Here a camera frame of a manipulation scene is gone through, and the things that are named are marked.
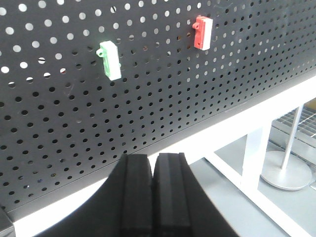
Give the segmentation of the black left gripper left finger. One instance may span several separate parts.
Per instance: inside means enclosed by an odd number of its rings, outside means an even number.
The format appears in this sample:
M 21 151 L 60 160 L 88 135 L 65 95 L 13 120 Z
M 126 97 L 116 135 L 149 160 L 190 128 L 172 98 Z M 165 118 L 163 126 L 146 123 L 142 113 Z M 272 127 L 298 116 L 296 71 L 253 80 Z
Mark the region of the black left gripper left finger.
M 123 155 L 83 205 L 40 237 L 150 237 L 152 174 L 147 155 Z

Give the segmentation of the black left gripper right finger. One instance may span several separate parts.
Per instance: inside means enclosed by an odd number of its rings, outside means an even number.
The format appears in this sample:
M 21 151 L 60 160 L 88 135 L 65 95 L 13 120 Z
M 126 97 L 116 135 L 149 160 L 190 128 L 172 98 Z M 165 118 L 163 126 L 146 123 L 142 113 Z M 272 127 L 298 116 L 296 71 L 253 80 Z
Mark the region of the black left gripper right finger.
M 160 153 L 153 177 L 154 236 L 236 237 L 183 153 Z

